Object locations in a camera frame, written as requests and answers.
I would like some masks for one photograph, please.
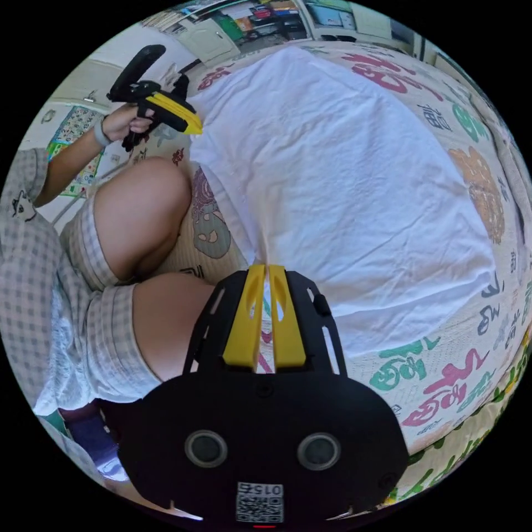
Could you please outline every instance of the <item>bed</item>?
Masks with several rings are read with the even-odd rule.
[[[394,504],[435,485],[475,450],[526,367],[532,320],[530,176],[496,111],[447,74],[371,44],[282,46],[295,45],[378,83],[429,128],[467,183],[497,264],[490,286],[429,337],[346,361],[351,378],[387,401],[405,435],[411,459],[385,502]],[[245,54],[191,78],[189,96],[278,49]],[[130,163],[162,156],[192,183],[192,204],[176,248],[158,272],[184,272],[216,283],[248,264],[202,169],[190,161],[189,148],[189,137],[161,125],[133,150]],[[257,372],[272,372],[273,367],[266,296]]]

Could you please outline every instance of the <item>strap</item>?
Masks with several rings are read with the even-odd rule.
[[[98,144],[101,144],[103,147],[109,146],[112,141],[108,139],[108,137],[105,135],[102,123],[106,119],[107,115],[105,115],[101,120],[98,120],[98,122],[94,125],[94,136],[96,137],[96,140],[98,141]]]

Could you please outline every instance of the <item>camera lens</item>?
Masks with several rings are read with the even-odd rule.
[[[299,463],[311,471],[332,467],[340,458],[340,443],[330,434],[311,434],[298,447]]]
[[[197,431],[188,436],[185,454],[199,467],[217,467],[227,457],[227,445],[216,432]]]

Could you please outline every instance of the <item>white cloth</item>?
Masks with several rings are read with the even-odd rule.
[[[429,334],[488,285],[492,248],[460,174],[377,84],[289,47],[190,103],[191,159],[237,245],[316,282],[348,356]]]

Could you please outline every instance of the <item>qr code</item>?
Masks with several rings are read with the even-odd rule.
[[[240,482],[237,493],[237,521],[282,523],[283,487],[279,484]]]

